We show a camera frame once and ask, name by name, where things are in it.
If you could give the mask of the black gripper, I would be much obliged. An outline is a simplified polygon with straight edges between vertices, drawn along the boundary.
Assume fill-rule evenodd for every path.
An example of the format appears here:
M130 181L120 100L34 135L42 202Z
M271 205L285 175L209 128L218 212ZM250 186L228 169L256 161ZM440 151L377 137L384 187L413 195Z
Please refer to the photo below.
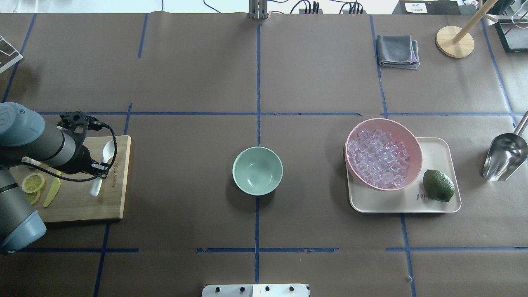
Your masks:
M66 173L85 173L92 176L106 176L108 174L108 166L92 159L88 148L81 146L66 164Z

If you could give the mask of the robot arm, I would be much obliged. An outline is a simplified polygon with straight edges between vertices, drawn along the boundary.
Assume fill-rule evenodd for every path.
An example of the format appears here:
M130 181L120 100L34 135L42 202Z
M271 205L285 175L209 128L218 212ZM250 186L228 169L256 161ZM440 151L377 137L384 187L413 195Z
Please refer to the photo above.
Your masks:
M0 106L0 240L1 254L10 255L41 238L47 228L10 173L28 157L64 174L85 173L105 179L112 163L98 163L83 145L88 130L110 126L80 111L62 114L51 124L19 103Z

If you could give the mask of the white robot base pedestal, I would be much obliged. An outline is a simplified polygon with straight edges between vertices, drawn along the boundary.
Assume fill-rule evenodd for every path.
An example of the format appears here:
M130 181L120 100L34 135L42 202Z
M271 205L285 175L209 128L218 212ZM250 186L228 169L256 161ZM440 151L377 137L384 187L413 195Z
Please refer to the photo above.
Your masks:
M309 297L309 285L285 284L211 284L204 286L202 297Z

